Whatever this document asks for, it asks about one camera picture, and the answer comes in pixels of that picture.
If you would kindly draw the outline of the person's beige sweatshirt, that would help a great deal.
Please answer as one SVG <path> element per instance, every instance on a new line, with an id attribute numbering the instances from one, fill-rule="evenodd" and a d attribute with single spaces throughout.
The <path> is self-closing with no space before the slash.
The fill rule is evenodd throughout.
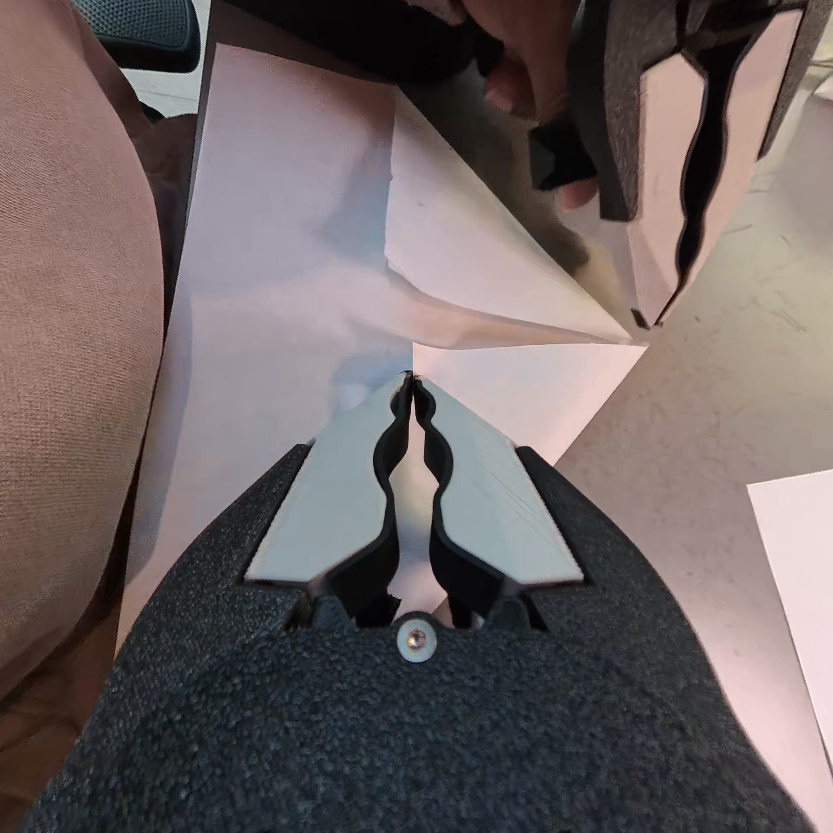
<path id="1" fill-rule="evenodd" d="M 193 115 L 152 124 L 70 2 L 2 2 L 2 699 L 105 573 L 146 430 Z"/>

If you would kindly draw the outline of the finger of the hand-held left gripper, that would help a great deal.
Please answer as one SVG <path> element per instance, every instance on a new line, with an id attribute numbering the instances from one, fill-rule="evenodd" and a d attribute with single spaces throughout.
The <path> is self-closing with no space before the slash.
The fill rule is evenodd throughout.
<path id="1" fill-rule="evenodd" d="M 680 281 L 682 180 L 704 92 L 705 79 L 680 53 L 640 77 L 637 202 L 627 239 L 635 308 L 648 327 L 659 321 Z"/>
<path id="2" fill-rule="evenodd" d="M 656 324 L 693 283 L 749 185 L 803 16 L 801 9 L 780 11 L 749 36 L 702 55 L 705 109 L 682 182 L 679 282 Z"/>

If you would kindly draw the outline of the person's left hand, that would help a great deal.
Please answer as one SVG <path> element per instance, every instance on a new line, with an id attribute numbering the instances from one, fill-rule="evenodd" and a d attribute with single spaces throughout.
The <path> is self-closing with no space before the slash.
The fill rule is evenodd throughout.
<path id="1" fill-rule="evenodd" d="M 485 103 L 528 127 L 550 124 L 567 106 L 567 50 L 578 1 L 461 1 L 456 13 L 498 41 L 503 55 L 485 76 Z"/>

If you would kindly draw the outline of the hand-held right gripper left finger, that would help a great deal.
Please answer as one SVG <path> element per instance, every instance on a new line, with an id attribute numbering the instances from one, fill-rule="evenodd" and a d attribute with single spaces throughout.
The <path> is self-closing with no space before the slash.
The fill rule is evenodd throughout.
<path id="1" fill-rule="evenodd" d="M 400 561 L 390 475 L 408 447 L 413 381 L 397 375 L 309 445 L 247 582 L 336 597 L 351 618 L 387 598 Z"/>

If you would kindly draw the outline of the white paper sheet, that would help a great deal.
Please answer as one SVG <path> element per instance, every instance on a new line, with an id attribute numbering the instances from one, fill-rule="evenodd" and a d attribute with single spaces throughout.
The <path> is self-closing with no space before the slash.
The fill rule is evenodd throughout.
<path id="1" fill-rule="evenodd" d="M 747 486 L 827 753 L 832 754 L 832 471 Z"/>
<path id="2" fill-rule="evenodd" d="M 118 645 L 296 445 L 245 583 L 316 590 L 396 509 L 373 455 L 407 371 L 555 463 L 645 351 L 399 89 L 216 49 L 141 464 Z"/>

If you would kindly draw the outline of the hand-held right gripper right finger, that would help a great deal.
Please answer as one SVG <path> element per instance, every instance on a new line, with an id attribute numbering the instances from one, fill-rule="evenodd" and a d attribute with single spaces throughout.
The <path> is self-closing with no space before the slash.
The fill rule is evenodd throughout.
<path id="1" fill-rule="evenodd" d="M 530 472 L 549 465 L 426 377 L 414 380 L 414 407 L 436 480 L 429 560 L 453 627 L 504 617 L 546 629 L 532 593 L 586 582 Z"/>

